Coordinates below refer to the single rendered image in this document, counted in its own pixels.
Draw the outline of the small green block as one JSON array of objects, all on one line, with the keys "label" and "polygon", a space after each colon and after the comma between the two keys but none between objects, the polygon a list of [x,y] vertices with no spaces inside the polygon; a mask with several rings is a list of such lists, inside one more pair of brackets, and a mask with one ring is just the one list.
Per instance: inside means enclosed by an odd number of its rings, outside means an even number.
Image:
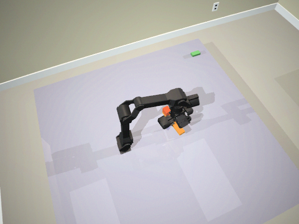
[{"label": "small green block", "polygon": [[201,53],[199,52],[199,50],[190,53],[190,55],[191,55],[192,57],[195,57],[195,56],[200,55],[200,54],[201,54]]}]

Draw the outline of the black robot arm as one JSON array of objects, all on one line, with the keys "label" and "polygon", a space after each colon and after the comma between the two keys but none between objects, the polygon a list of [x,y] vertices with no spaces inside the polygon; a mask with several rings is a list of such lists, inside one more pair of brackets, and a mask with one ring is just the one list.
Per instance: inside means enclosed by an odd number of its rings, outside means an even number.
[{"label": "black robot arm", "polygon": [[[131,113],[129,105],[134,104],[135,109]],[[117,107],[118,117],[121,123],[121,132],[116,137],[117,146],[120,154],[131,151],[131,145],[133,143],[133,137],[131,130],[129,130],[129,123],[134,120],[139,112],[144,108],[168,105],[172,112],[180,113],[183,107],[191,108],[200,105],[198,94],[186,96],[185,92],[181,88],[171,89],[168,93],[158,94],[146,97],[135,97],[132,100],[126,100]],[[177,123],[181,129],[190,124],[191,116],[184,116],[184,113],[174,117],[173,121]]]}]

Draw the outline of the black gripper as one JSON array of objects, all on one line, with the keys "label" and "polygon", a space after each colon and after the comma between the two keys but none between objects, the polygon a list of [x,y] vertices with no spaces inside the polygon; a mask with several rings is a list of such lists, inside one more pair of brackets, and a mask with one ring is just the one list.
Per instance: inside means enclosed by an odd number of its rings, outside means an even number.
[{"label": "black gripper", "polygon": [[[170,108],[170,110],[171,110],[171,108]],[[170,115],[162,116],[162,117],[158,118],[158,123],[161,125],[161,127],[163,129],[166,129],[169,126],[172,126],[173,124],[175,124],[174,121],[173,121],[174,117],[177,117],[177,116],[181,115],[182,113],[184,113],[184,116],[185,116],[185,112],[189,116],[193,113],[193,108],[192,107],[191,108],[183,107],[183,110],[180,113],[174,113],[171,110],[171,111],[169,111]]]}]

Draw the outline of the orange bar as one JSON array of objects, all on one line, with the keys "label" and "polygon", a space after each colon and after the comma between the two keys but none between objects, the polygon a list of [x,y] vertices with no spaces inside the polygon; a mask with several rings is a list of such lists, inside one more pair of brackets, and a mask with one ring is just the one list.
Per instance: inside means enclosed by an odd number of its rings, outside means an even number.
[{"label": "orange bar", "polygon": [[[164,107],[163,108],[163,115],[164,116],[167,116],[167,115],[170,115],[169,114],[169,111],[171,111],[170,109],[169,109],[169,107],[168,106],[166,106],[166,107]],[[184,129],[183,128],[179,128],[178,127],[178,125],[177,125],[177,123],[176,122],[174,122],[175,124],[173,124],[173,128],[176,130],[176,132],[179,134],[179,135],[182,135],[183,133],[185,133],[185,131],[184,131]]]}]

